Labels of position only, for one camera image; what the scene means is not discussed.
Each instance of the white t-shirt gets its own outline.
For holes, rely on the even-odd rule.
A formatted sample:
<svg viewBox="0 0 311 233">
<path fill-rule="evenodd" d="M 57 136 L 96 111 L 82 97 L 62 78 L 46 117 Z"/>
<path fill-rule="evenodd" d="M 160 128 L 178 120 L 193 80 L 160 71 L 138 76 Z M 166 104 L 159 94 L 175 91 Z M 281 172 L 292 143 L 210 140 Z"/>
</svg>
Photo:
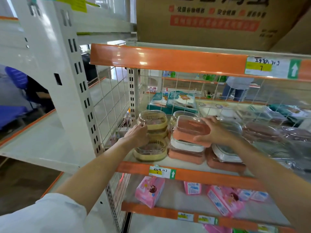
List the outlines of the white t-shirt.
<svg viewBox="0 0 311 233">
<path fill-rule="evenodd" d="M 1 233 L 84 233 L 86 209 L 68 196 L 46 194 L 35 204 L 0 216 Z"/>
<path fill-rule="evenodd" d="M 242 77 L 229 77 L 227 84 L 231 88 L 245 90 L 248 89 L 250 84 L 254 81 L 253 78 L 242 78 Z"/>
</svg>

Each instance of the chair backrest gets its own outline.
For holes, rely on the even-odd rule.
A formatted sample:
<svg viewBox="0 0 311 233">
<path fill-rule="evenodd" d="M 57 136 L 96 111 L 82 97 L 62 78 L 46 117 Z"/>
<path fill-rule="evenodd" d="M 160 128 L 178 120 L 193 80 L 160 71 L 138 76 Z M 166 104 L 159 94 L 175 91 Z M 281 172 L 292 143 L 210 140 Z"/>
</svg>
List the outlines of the chair backrest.
<svg viewBox="0 0 311 233">
<path fill-rule="evenodd" d="M 13 81 L 14 85 L 17 88 L 22 90 L 25 90 L 27 88 L 28 83 L 27 74 L 24 74 L 23 72 L 8 66 L 5 67 L 4 70 L 6 74 L 11 78 L 11 80 Z"/>
</svg>

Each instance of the white arrow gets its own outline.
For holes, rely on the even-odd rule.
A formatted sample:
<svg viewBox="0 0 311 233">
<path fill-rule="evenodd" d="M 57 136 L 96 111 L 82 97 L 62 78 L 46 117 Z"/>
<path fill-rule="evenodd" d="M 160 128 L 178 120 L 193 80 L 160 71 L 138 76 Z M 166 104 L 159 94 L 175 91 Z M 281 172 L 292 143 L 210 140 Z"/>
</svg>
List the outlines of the white arrow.
<svg viewBox="0 0 311 233">
<path fill-rule="evenodd" d="M 296 72 L 298 70 L 297 64 L 295 63 L 292 67 L 292 78 L 294 78 L 296 76 Z"/>
</svg>

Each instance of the red banner on box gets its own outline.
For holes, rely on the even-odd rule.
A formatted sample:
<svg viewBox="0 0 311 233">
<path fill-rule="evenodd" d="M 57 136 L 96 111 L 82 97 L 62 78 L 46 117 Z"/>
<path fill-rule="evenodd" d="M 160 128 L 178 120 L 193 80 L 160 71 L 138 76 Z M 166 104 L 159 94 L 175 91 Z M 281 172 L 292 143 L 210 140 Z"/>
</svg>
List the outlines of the red banner on box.
<svg viewBox="0 0 311 233">
<path fill-rule="evenodd" d="M 258 20 L 221 19 L 210 17 L 196 17 L 171 15 L 170 25 L 195 28 L 215 28 L 224 30 L 239 30 L 255 32 L 259 27 Z"/>
</svg>

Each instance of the person's left hand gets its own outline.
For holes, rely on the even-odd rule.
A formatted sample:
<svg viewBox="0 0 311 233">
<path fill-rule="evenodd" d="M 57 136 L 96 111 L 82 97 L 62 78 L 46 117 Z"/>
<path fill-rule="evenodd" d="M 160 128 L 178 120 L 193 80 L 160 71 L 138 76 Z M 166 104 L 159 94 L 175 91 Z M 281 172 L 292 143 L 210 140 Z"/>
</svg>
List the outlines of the person's left hand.
<svg viewBox="0 0 311 233">
<path fill-rule="evenodd" d="M 134 148 L 141 147 L 149 142 L 147 131 L 147 125 L 138 124 L 131 128 L 124 137 L 129 139 Z"/>
</svg>

